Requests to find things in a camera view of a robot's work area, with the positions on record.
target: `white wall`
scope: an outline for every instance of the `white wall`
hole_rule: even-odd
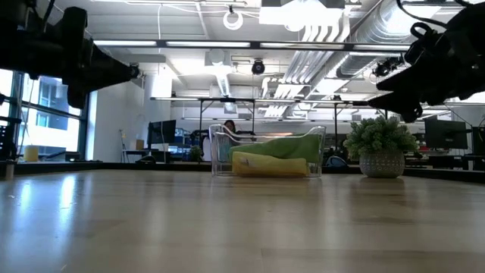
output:
[[[127,148],[137,135],[142,134],[142,128],[136,124],[136,117],[142,115],[143,96],[143,89],[131,82],[100,89],[96,95],[91,96],[86,139],[88,160],[120,161],[120,130],[126,135],[124,142]]]
[[[153,79],[147,77],[145,89],[128,82],[92,93],[89,105],[86,159],[119,162],[121,136],[127,149],[134,149],[135,140],[145,140],[148,124],[170,120],[170,102],[152,101]]]

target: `green cloth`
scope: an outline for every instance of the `green cloth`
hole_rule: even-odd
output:
[[[229,151],[229,158],[232,159],[233,152],[248,152],[280,159],[304,158],[308,163],[318,163],[320,142],[321,136],[316,134],[297,138],[279,138],[266,143],[234,146]]]

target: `desk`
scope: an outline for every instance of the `desk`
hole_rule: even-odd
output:
[[[463,155],[462,160],[465,163],[473,162],[474,171],[485,171],[485,155]]]
[[[429,157],[429,165],[433,168],[462,168],[468,170],[468,163],[462,160],[461,155],[437,155]]]
[[[128,158],[128,155],[139,155],[139,157],[142,158],[143,156],[146,156],[148,154],[149,154],[149,151],[147,151],[147,150],[127,150],[127,149],[124,149],[123,150],[123,158],[121,160],[121,163],[130,163],[130,159]]]
[[[477,184],[97,170],[16,177],[0,192],[0,272],[485,268],[485,187]]]

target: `yellow sponge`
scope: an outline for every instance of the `yellow sponge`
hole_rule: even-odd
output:
[[[306,177],[306,159],[279,159],[247,152],[233,153],[233,173],[239,176]]]

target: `ceiling light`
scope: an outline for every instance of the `ceiling light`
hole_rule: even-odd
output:
[[[343,101],[334,101],[334,100],[302,100],[303,103],[343,103]]]
[[[161,101],[198,101],[197,98],[161,98],[161,97],[151,97],[151,100],[161,100]]]
[[[262,42],[262,49],[341,50],[344,45],[329,42]]]
[[[285,102],[291,103],[296,102],[294,99],[255,99],[255,102]]]
[[[401,53],[385,52],[349,52],[351,56],[370,56],[370,57],[401,57]]]
[[[111,2],[111,3],[127,3],[127,4],[143,4],[143,5],[156,5],[156,4],[172,4],[172,5],[194,5],[199,3],[200,5],[210,6],[226,6],[232,5],[237,7],[245,7],[248,5],[244,1],[190,1],[190,0],[91,0],[91,2]]]
[[[231,14],[236,14],[237,15],[237,20],[236,22],[234,23],[230,23],[229,22],[229,16]],[[224,26],[228,29],[228,30],[238,30],[240,29],[242,26],[243,26],[243,23],[244,23],[244,19],[243,19],[243,15],[241,14],[241,12],[239,11],[236,11],[236,12],[226,12],[226,14],[224,15],[224,17],[222,18],[222,22],[224,23]]]
[[[156,46],[156,41],[136,41],[136,40],[96,40],[97,46]]]
[[[368,45],[354,45],[353,50],[360,50],[360,51],[377,51],[377,52],[407,52],[409,49],[409,45],[400,45],[400,44],[386,44],[386,45],[379,45],[379,44],[368,44]]]
[[[168,41],[168,47],[181,48],[248,48],[250,42]]]

